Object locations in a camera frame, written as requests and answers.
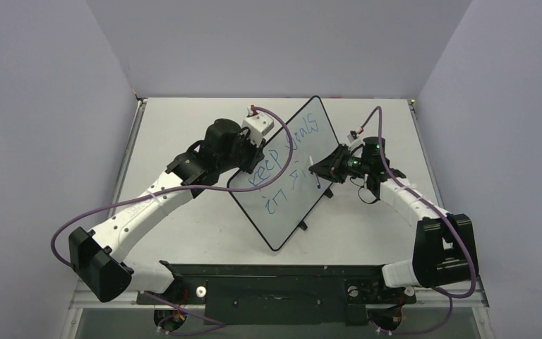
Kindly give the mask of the white whiteboard black frame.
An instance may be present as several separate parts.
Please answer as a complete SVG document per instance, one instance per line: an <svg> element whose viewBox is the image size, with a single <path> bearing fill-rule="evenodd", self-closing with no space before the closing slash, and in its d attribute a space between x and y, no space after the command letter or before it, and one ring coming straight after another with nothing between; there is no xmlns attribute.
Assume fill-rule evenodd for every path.
<svg viewBox="0 0 542 339"><path fill-rule="evenodd" d="M232 198L272 251L279 251L330 188L310 166L339 145L322 100L313 96L263 149L252 173L237 172L227 186Z"/></svg>

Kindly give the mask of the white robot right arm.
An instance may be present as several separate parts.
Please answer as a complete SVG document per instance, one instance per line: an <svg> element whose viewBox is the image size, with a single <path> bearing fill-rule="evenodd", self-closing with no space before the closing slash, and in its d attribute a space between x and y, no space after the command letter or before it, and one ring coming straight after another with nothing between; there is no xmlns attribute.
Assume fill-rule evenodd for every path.
<svg viewBox="0 0 542 339"><path fill-rule="evenodd" d="M376 300L390 300L398 287L436 288L463 281L476 286L478 260L470 217L441 208L415 189L403 172L391 168L384 138L367 137L353 148L340 144L309 170L333 183L363 179L364 188L377 201L392 207L414 228L412 257L385 264L382 275L371 280Z"/></svg>

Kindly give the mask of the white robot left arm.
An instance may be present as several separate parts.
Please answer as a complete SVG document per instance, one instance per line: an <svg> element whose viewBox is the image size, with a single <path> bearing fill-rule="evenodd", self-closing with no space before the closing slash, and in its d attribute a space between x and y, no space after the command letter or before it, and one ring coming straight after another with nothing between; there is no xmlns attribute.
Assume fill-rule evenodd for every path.
<svg viewBox="0 0 542 339"><path fill-rule="evenodd" d="M106 221L68 236L71 268L101 302L110 302L132 287L155 292L166 304L177 302L182 284L161 263L138 264L126 260L131 249L159 222L192 201L204 187L215 185L222 173L233 169L252 172L264 156L265 136L274 122L262 114L242 124L217 119L205 137L177 155L158 178L131 203Z"/></svg>

